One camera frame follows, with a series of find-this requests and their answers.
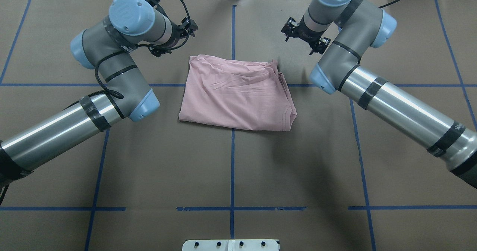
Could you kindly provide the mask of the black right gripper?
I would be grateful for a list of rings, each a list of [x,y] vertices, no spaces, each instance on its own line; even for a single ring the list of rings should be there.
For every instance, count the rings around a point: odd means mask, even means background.
[[[307,43],[311,48],[309,55],[324,54],[327,50],[331,39],[322,37],[324,31],[313,31],[305,25],[304,21],[296,22],[294,18],[288,18],[281,33],[285,35],[285,42],[288,42],[290,37],[299,38]]]

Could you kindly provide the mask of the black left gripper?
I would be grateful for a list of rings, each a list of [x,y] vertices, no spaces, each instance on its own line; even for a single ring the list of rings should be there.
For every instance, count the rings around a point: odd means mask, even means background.
[[[170,23],[172,27],[171,35],[167,42],[164,43],[164,46],[153,44],[148,45],[149,52],[155,57],[160,57],[164,54],[171,54],[172,49],[179,48],[184,44],[182,39],[189,36],[195,37],[195,32],[198,30],[196,22],[189,18],[184,18],[180,25],[175,24],[173,21]]]

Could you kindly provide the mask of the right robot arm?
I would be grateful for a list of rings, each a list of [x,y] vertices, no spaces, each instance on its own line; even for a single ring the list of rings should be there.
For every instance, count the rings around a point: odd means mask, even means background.
[[[312,0],[301,20],[289,18],[281,32],[322,55],[309,76],[315,86],[354,100],[476,188],[476,132],[360,64],[365,51],[382,46],[396,27],[395,18],[367,0]]]

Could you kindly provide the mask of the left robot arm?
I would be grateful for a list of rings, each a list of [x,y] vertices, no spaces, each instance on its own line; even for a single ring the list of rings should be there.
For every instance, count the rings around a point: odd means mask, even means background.
[[[131,53],[145,48],[170,54],[194,37],[198,25],[183,0],[185,16],[174,23],[161,0],[112,0],[99,23],[70,42],[76,61],[94,72],[97,89],[55,115],[1,142],[1,187],[128,118],[138,122],[160,102]]]

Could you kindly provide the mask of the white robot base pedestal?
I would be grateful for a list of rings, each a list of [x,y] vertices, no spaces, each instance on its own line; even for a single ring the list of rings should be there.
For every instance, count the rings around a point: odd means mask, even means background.
[[[183,251],[280,251],[276,239],[196,239],[187,240]]]

